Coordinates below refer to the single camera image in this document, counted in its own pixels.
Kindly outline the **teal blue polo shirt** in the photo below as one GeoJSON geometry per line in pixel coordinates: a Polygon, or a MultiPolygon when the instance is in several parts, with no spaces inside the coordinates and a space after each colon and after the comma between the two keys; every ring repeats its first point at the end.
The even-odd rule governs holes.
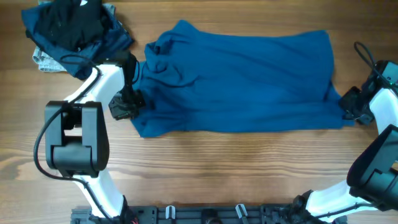
{"type": "Polygon", "coordinates": [[[280,37],[211,34],[187,21],[146,45],[137,88],[143,138],[172,131],[223,133],[340,129],[324,30],[280,37]]]}

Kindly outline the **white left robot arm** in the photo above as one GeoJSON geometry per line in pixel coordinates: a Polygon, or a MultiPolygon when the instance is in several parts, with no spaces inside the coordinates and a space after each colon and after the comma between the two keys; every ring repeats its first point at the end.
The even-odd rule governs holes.
{"type": "Polygon", "coordinates": [[[45,140],[47,165],[59,171],[50,177],[75,183],[91,208],[85,220],[93,223],[131,223],[133,218],[125,196],[115,186],[106,166],[109,139],[104,111],[115,120],[134,119],[145,107],[144,97],[133,85],[139,79],[139,62],[125,50],[95,63],[77,56],[77,65],[91,67],[92,73],[76,92],[62,101],[49,101],[45,124],[34,145],[34,162],[45,140]]]}

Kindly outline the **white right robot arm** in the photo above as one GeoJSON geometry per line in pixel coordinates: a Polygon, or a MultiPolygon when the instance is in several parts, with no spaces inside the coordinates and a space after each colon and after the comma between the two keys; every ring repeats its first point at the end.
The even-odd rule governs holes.
{"type": "Polygon", "coordinates": [[[361,90],[346,97],[362,104],[361,121],[376,122],[378,137],[354,161],[346,180],[308,195],[302,223],[337,223],[355,212],[397,210],[397,64],[381,60],[361,90]]]}

